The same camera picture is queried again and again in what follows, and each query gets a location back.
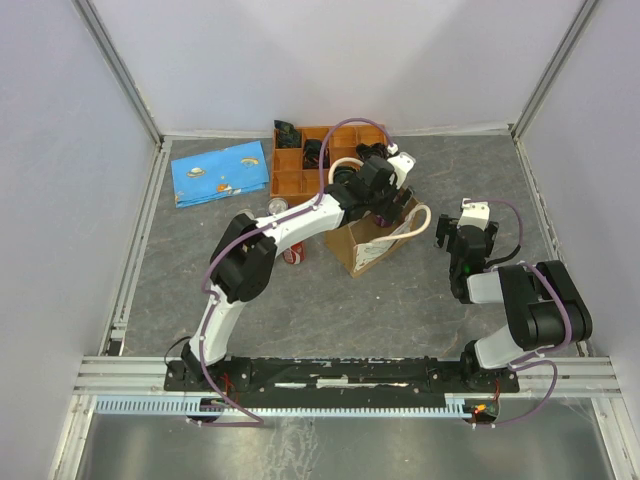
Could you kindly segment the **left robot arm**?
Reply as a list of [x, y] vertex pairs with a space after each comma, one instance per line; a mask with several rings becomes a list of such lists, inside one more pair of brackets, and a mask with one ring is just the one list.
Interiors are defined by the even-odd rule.
[[379, 215], [397, 220], [413, 191], [403, 184], [415, 159], [401, 152], [388, 159], [373, 156], [341, 182], [332, 182], [310, 200], [282, 213], [233, 218], [210, 260], [202, 290], [208, 303], [197, 332], [183, 348], [187, 379], [209, 390], [221, 378], [218, 363], [245, 305], [267, 287], [276, 257], [296, 243]]

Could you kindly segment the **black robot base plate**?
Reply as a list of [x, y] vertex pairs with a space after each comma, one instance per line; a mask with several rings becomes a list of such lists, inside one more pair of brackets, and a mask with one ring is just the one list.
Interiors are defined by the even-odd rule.
[[211, 392], [212, 384], [247, 409], [442, 407], [447, 394], [520, 391], [515, 373], [482, 369], [468, 354], [449, 361], [230, 357], [206, 370], [191, 360], [168, 364], [166, 391]]

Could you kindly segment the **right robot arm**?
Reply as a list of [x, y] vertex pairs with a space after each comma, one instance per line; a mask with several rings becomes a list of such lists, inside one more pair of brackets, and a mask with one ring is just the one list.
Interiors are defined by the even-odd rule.
[[432, 374], [471, 391], [515, 391], [513, 367], [585, 341], [593, 332], [591, 314], [561, 261], [508, 265], [520, 246], [490, 259], [498, 228], [488, 214], [468, 211], [458, 218], [442, 214], [436, 225], [436, 245], [450, 254], [453, 297], [462, 304], [500, 304], [506, 315], [503, 327], [465, 346], [456, 369]]

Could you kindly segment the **purple soda can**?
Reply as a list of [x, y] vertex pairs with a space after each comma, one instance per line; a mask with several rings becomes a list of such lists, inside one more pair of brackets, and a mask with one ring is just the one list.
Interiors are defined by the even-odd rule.
[[380, 228], [389, 228], [394, 224], [394, 220], [388, 220], [381, 215], [376, 215], [374, 221]]
[[267, 204], [269, 215], [278, 215], [289, 209], [288, 202], [284, 198], [272, 198]]

